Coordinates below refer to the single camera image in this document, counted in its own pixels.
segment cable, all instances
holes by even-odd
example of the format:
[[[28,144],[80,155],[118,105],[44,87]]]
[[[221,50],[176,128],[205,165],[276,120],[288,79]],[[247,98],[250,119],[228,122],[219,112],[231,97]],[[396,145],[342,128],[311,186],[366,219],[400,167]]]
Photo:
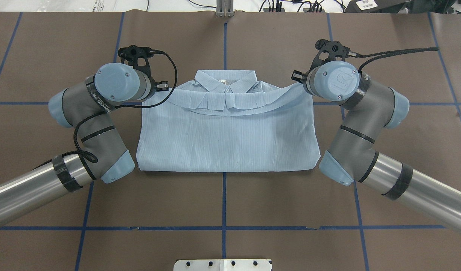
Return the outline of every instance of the cable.
[[[169,97],[170,95],[172,95],[173,93],[173,90],[175,89],[175,87],[177,87],[177,66],[175,65],[175,62],[173,62],[172,58],[167,55],[167,53],[165,53],[164,51],[158,51],[156,50],[158,54],[160,55],[165,55],[168,60],[170,60],[170,62],[172,63],[173,65],[173,70],[175,72],[175,82],[173,83],[173,87],[172,87],[172,90],[170,91],[170,93],[165,97],[165,99],[161,100],[159,103],[156,103],[154,105],[150,105],[150,106],[136,106],[136,105],[120,105],[120,106],[115,106],[115,108],[122,108],[122,107],[130,107],[130,108],[152,108],[152,107],[156,107],[158,105],[161,105],[163,102],[165,102]]]
[[[299,12],[301,10],[301,7],[305,4],[305,3],[308,3],[309,4],[309,9],[311,9],[312,7],[312,3],[310,1],[304,1],[301,3],[301,5],[299,6],[299,8],[297,9],[297,12]]]
[[[266,1],[268,1],[268,0],[263,0],[262,5],[261,5],[261,8],[259,9],[259,12],[261,12],[262,7],[263,7],[263,5],[265,4]]]
[[[339,2],[338,0],[334,0],[334,1],[339,4],[339,6],[342,8],[342,13],[344,13],[346,9],[346,6],[344,6],[344,1],[342,0],[341,2]]]
[[[440,48],[439,47],[429,47],[429,48],[414,48],[414,49],[405,49],[405,50],[396,50],[396,51],[387,51],[387,52],[381,52],[381,53],[372,53],[370,55],[359,55],[358,56],[354,56],[354,57],[370,57],[370,56],[375,56],[375,55],[378,55],[377,57],[373,57],[371,58],[370,60],[364,62],[358,69],[358,72],[361,73],[362,71],[362,68],[373,62],[374,60],[378,60],[378,59],[381,59],[381,58],[385,58],[385,57],[391,57],[391,56],[396,56],[396,55],[405,55],[405,54],[408,54],[408,53],[419,53],[419,52],[428,52],[428,51],[439,51]]]
[[[197,4],[196,2],[193,2],[192,0],[187,0],[187,1],[189,1],[190,3],[192,3],[192,4],[194,4],[194,5],[200,6],[200,7],[214,8],[214,9],[217,8],[217,7],[212,7],[212,6],[200,5],[200,4]]]

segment blue tape line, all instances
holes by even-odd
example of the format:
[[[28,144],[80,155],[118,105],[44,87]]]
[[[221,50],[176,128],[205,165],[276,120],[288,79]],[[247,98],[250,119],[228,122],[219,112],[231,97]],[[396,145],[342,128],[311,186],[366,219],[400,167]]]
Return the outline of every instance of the blue tape line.
[[[227,226],[227,173],[222,174],[222,259],[227,257],[225,227]]]
[[[78,246],[77,260],[76,260],[76,263],[75,263],[75,271],[78,271],[78,269],[79,269],[79,263],[80,263],[80,260],[81,260],[81,252],[83,251],[83,245],[84,245],[84,240],[85,240],[85,232],[86,232],[86,223],[88,221],[88,213],[90,212],[91,195],[93,194],[93,184],[94,184],[94,182],[91,182],[90,189],[88,191],[88,198],[86,200],[85,216],[84,216],[84,219],[83,219],[83,226],[81,228],[81,235],[80,235],[80,242],[79,242],[79,246]]]
[[[365,230],[418,230],[426,228],[445,228],[443,225],[383,225],[363,226]]]
[[[361,234],[361,246],[362,246],[362,254],[364,257],[364,267],[366,268],[366,271],[369,271],[368,252],[366,250],[366,239],[364,238],[364,227],[362,226],[361,206],[359,205],[358,186],[356,185],[356,181],[354,181],[353,184],[354,184],[354,200],[356,201],[356,210],[358,212],[359,233]]]
[[[222,230],[221,226],[139,227],[139,230]]]
[[[6,52],[5,52],[5,55],[3,56],[3,60],[1,61],[1,65],[0,65],[0,75],[1,75],[1,72],[3,71],[3,67],[5,66],[5,62],[6,62],[6,58],[8,57],[8,53],[10,52],[10,48],[11,48],[11,45],[13,43],[13,40],[15,39],[15,35],[17,33],[17,29],[18,29],[18,26],[19,26],[19,23],[21,21],[21,16],[23,15],[22,12],[20,12],[19,16],[18,16],[18,20],[17,20],[17,23],[15,24],[15,28],[13,29],[13,33],[11,35],[11,38],[10,38],[10,42],[8,43],[8,47],[6,48]]]
[[[327,16],[327,28],[329,29],[329,40],[333,41],[334,39],[332,38],[332,26],[330,25],[329,13],[326,13],[326,16]]]
[[[0,230],[81,230],[81,227],[62,226],[3,226]]]
[[[433,33],[433,39],[435,41],[435,46],[439,47],[438,40],[436,38],[435,27],[433,26],[433,19],[431,18],[431,13],[429,12],[428,12],[428,20],[429,20],[429,25],[431,27],[431,32]],[[454,93],[453,85],[451,84],[451,80],[449,79],[449,74],[447,72],[446,65],[444,63],[444,59],[441,54],[441,51],[438,51],[438,56],[440,57],[441,65],[443,67],[443,71],[446,76],[446,81],[449,86],[449,90],[451,91],[451,95],[453,96],[454,105],[456,106],[456,110],[458,111],[459,121],[461,122],[461,109],[459,108],[458,100],[456,99],[456,94]]]
[[[108,227],[86,227],[85,230],[139,230],[140,227],[115,227],[115,226],[108,226]]]
[[[224,70],[227,69],[227,22],[224,23]]]
[[[117,45],[115,45],[115,55],[113,56],[113,63],[117,62],[117,54],[118,49],[120,47],[120,37],[122,36],[122,28],[123,28],[123,19],[125,18],[125,12],[122,12],[122,17],[120,19],[120,28],[118,29],[118,36],[117,36]]]

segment folded shirt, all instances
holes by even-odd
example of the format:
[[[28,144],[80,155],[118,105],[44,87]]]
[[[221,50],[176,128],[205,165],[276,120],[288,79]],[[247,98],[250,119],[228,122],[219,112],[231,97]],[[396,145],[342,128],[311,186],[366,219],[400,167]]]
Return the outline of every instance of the folded shirt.
[[[312,96],[299,83],[278,88],[254,71],[198,70],[165,103],[141,110],[141,170],[296,171],[319,158]]]

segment metal bracket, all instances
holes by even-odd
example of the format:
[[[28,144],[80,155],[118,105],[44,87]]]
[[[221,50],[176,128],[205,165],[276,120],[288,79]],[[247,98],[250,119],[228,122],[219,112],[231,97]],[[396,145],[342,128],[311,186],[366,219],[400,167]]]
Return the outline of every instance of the metal bracket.
[[[217,0],[217,17],[234,17],[234,0]]]
[[[179,260],[173,271],[272,271],[270,259]]]
[[[318,40],[316,42],[315,46],[316,49],[319,50],[319,53],[316,55],[316,57],[314,57],[310,69],[306,73],[294,70],[294,72],[292,72],[292,80],[304,83],[309,73],[315,67],[319,67],[331,61],[335,61],[337,60],[337,58],[340,58],[342,61],[345,61],[345,59],[349,56],[356,56],[356,53],[351,52],[351,49],[349,47],[342,45],[338,41],[328,41],[322,38],[321,40]],[[320,55],[322,53],[328,54],[328,57],[325,60],[320,59]]]

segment grid line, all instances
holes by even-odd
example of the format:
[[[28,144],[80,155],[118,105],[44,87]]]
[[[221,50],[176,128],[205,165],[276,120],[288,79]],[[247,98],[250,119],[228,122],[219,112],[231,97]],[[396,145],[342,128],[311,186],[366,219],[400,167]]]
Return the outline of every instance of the grid line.
[[[431,27],[431,32],[433,33],[433,39],[435,41],[435,46],[439,47],[438,40],[436,38],[435,27],[433,26],[433,19],[431,18],[431,13],[430,12],[428,12],[428,20],[429,20],[429,26]],[[441,61],[441,65],[443,67],[444,75],[446,76],[446,81],[447,81],[447,84],[449,86],[449,90],[451,91],[451,95],[453,96],[454,105],[456,106],[456,110],[458,111],[459,121],[461,122],[461,109],[459,108],[458,100],[456,99],[456,94],[454,93],[453,85],[451,84],[451,80],[449,79],[449,74],[448,74],[447,69],[446,69],[446,64],[444,63],[443,55],[441,54],[441,50],[439,50],[437,52],[438,52],[438,56],[440,57],[440,61]]]
[[[17,23],[15,24],[15,28],[13,29],[13,33],[11,34],[10,42],[8,43],[8,47],[6,48],[5,55],[3,56],[3,60],[1,60],[0,76],[1,76],[1,72],[3,71],[3,67],[5,66],[6,58],[8,57],[8,53],[10,52],[10,48],[13,43],[13,40],[15,39],[15,36],[17,34],[17,29],[18,29],[22,16],[23,16],[23,13],[20,12],[18,19],[17,19]]]
[[[226,228],[227,228],[227,173],[222,177],[222,259],[227,258]]]
[[[118,49],[120,47],[120,37],[122,36],[123,20],[125,19],[125,12],[122,12],[120,17],[120,28],[118,29],[117,45],[115,45],[115,54],[113,55],[113,63],[117,62]]]

